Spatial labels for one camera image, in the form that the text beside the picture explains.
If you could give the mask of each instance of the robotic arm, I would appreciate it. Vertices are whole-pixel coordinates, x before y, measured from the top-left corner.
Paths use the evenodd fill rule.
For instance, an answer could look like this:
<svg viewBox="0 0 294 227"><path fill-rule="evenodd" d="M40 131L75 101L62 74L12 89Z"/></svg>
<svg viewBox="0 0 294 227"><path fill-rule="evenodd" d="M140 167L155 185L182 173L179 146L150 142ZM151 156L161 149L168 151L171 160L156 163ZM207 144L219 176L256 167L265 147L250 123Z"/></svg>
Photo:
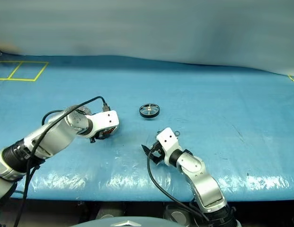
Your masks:
<svg viewBox="0 0 294 227"><path fill-rule="evenodd" d="M159 156L150 155L154 163L158 164L164 160L166 165L176 167L186 176L198 208L209 219L209 225L241 227L234 218L218 183L207 172L203 160L193 156L190 151L183 150L171 128L161 131L156 140L151 149L142 145L144 152L148 155L157 151Z"/></svg>
<svg viewBox="0 0 294 227"><path fill-rule="evenodd" d="M66 110L51 117L47 124L43 125L30 135L17 141L13 145L0 150L0 200L9 197L17 186L17 181L26 174L27 162L36 141L42 133L59 117L72 109ZM55 124L41 140L32 158L31 167L38 166L46 159L65 149L76 136L95 139L104 139L113 133L119 120L116 111L110 110L106 103L103 112L90 114L88 108L76 109Z"/></svg>

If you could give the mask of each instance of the white wall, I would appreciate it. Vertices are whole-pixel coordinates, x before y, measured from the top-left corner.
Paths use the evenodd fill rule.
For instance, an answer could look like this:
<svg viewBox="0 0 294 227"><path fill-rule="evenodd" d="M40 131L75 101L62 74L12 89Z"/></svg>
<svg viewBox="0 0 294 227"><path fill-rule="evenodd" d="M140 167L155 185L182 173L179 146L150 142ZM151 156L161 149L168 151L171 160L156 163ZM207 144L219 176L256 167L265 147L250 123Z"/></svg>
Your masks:
<svg viewBox="0 0 294 227"><path fill-rule="evenodd" d="M294 75L294 0L0 0L0 49Z"/></svg>

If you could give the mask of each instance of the cable connector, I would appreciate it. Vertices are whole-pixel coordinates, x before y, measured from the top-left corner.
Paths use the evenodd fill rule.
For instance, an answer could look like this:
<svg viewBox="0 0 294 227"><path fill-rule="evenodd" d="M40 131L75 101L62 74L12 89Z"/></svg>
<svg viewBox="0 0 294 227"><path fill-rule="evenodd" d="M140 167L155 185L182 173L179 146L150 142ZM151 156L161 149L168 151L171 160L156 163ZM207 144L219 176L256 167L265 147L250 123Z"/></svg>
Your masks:
<svg viewBox="0 0 294 227"><path fill-rule="evenodd" d="M108 106L108 104L104 103L103 104L103 112L110 111L110 110L111 110L111 108Z"/></svg>

